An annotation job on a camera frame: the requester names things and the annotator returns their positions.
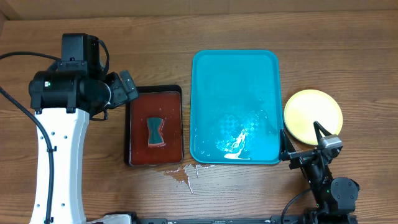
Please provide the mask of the yellow plate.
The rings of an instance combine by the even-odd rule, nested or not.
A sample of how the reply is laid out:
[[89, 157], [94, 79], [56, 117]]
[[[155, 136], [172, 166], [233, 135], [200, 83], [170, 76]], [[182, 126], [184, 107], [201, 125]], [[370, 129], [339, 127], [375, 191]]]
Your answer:
[[317, 145], [314, 122], [329, 133], [338, 135], [343, 126], [343, 114], [338, 103], [319, 90], [302, 90], [287, 101], [284, 123], [290, 134], [302, 143]]

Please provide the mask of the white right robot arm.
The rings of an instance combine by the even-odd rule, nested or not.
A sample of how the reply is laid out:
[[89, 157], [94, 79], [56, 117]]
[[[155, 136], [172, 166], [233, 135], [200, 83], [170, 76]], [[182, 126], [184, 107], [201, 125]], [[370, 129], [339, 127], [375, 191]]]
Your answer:
[[[276, 223], [357, 223], [355, 203], [359, 184], [347, 177], [334, 178], [328, 167], [343, 148], [342, 140], [314, 122], [317, 146], [311, 151], [297, 152], [283, 129], [280, 130], [279, 160], [289, 161], [289, 168], [300, 169], [309, 188], [296, 195], [284, 207]], [[302, 215], [287, 217], [288, 208], [305, 194], [311, 192], [317, 206], [306, 208]]]

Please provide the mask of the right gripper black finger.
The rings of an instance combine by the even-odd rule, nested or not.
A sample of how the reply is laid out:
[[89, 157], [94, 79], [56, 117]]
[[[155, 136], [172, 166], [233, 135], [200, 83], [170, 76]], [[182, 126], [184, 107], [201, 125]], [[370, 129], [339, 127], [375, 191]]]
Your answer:
[[295, 148], [291, 143], [289, 137], [287, 136], [284, 129], [280, 130], [280, 153], [284, 154], [285, 152], [293, 153], [295, 152]]
[[318, 146], [326, 146], [327, 140], [329, 140], [331, 133], [327, 131], [318, 121], [313, 122], [313, 127], [315, 130]]

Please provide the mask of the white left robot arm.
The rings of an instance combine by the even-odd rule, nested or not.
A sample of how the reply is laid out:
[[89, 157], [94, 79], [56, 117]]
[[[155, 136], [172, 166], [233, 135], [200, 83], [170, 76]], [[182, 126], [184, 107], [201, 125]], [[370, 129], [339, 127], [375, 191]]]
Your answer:
[[39, 122], [35, 205], [31, 223], [85, 223], [83, 146], [91, 119], [139, 96], [128, 71], [110, 73], [100, 61], [106, 46], [88, 34], [63, 34], [55, 68], [29, 83]]

